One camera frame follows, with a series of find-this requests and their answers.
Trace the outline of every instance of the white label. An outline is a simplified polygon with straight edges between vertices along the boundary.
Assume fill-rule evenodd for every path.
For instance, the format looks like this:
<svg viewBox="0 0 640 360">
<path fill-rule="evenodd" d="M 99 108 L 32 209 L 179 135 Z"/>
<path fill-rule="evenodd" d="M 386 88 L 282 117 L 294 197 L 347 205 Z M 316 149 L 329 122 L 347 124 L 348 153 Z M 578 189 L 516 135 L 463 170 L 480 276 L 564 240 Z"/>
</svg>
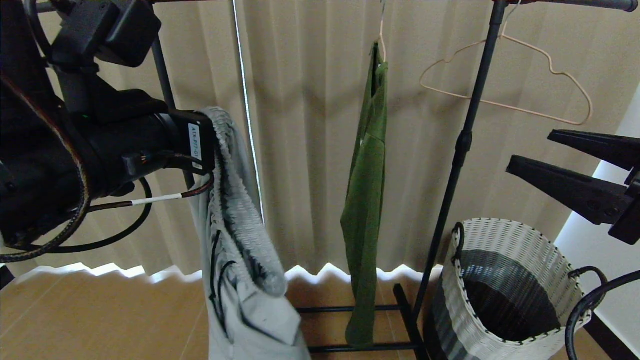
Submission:
<svg viewBox="0 0 640 360">
<path fill-rule="evenodd" d="M 196 124 L 189 124 L 189 143 L 191 145 L 191 156 L 202 161 L 202 150 L 200 148 L 200 127 Z M 192 163 L 193 167 L 202 170 L 202 166 Z"/>
</svg>

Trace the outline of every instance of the white wall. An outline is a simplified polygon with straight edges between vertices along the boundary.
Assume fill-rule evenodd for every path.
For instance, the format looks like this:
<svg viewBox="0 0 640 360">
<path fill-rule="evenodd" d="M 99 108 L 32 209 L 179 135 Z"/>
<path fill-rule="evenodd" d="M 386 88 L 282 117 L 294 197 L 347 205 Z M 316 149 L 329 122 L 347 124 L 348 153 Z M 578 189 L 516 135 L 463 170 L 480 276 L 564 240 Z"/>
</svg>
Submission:
<svg viewBox="0 0 640 360">
<path fill-rule="evenodd" d="M 640 86 L 617 135 L 640 138 Z M 604 161 L 593 177 L 623 184 L 628 172 Z M 611 280 L 640 269 L 640 242 L 634 246 L 607 234 L 610 225 L 595 226 L 572 213 L 557 237 L 556 245 L 574 268 L 594 265 Z M 597 276 L 587 273 L 581 278 L 585 291 L 598 286 Z M 607 294 L 596 314 L 637 356 L 640 356 L 640 282 L 620 287 Z"/>
</svg>

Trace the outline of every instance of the beige curtain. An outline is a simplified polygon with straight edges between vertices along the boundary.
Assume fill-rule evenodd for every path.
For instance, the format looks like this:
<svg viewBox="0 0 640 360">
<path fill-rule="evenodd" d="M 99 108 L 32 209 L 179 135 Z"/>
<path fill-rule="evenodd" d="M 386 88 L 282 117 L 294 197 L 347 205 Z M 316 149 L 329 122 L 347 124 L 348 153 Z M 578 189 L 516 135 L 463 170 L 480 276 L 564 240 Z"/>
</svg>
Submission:
<svg viewBox="0 0 640 360">
<path fill-rule="evenodd" d="M 178 107 L 219 105 L 242 128 L 250 118 L 264 216 L 285 267 L 301 265 L 316 273 L 331 262 L 347 270 L 339 218 L 381 5 L 365 0 L 237 0 L 236 5 L 249 117 L 233 4 L 156 5 Z M 421 88 L 419 76 L 430 63 L 484 38 L 491 7 L 489 0 L 387 1 L 387 178 L 378 247 L 383 270 L 406 264 L 422 271 L 468 106 Z M 633 36 L 640 32 L 640 12 L 523 5 L 507 32 L 547 50 L 554 67 L 573 74 L 589 92 L 595 112 L 580 129 L 615 133 L 640 82 L 640 42 Z M 429 83 L 470 95 L 481 52 L 479 46 L 439 65 Z M 101 69 L 118 88 L 138 87 L 162 97 L 151 55 L 138 69 L 108 64 Z M 579 91 L 566 78 L 549 74 L 542 55 L 507 42 L 497 46 L 484 98 L 569 119 L 586 114 Z M 501 217 L 555 238 L 569 211 L 504 169 L 511 155 L 519 154 L 592 173 L 596 159 L 546 140 L 552 129 L 562 128 L 570 127 L 482 104 L 447 230 L 467 218 Z M 163 171 L 150 180 L 157 194 L 184 188 L 179 172 Z M 96 214 L 72 243 L 115 234 L 140 211 Z M 191 224 L 184 202 L 158 204 L 137 233 L 116 245 L 17 266 L 24 271 L 37 264 L 115 262 L 122 268 L 143 265 L 153 273 L 175 264 L 188 274 L 198 269 Z"/>
</svg>

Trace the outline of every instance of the white and gray basket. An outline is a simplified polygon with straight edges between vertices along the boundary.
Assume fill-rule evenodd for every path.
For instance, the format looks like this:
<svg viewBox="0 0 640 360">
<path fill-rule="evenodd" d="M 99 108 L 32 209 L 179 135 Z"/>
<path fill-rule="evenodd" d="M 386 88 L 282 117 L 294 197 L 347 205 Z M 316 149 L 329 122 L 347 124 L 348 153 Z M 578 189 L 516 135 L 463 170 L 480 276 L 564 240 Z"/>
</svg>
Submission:
<svg viewBox="0 0 640 360">
<path fill-rule="evenodd" d="M 527 225 L 456 224 L 425 326 L 431 360 L 549 359 L 584 296 L 580 271 Z M 590 318 L 582 314 L 577 328 Z"/>
</svg>

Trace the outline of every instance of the black baseboard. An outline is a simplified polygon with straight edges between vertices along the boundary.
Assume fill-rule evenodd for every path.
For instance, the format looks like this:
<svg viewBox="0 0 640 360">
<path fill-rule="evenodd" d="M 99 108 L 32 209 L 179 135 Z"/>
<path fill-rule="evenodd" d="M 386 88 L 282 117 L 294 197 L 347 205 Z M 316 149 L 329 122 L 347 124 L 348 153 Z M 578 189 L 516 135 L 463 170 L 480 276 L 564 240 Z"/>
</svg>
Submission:
<svg viewBox="0 0 640 360">
<path fill-rule="evenodd" d="M 612 360 L 638 360 L 638 357 L 593 313 L 585 330 Z"/>
<path fill-rule="evenodd" d="M 3 266 L 0 268 L 0 290 L 9 285 L 9 282 L 12 282 L 13 279 L 13 274 L 11 274 L 8 267 Z"/>
</svg>

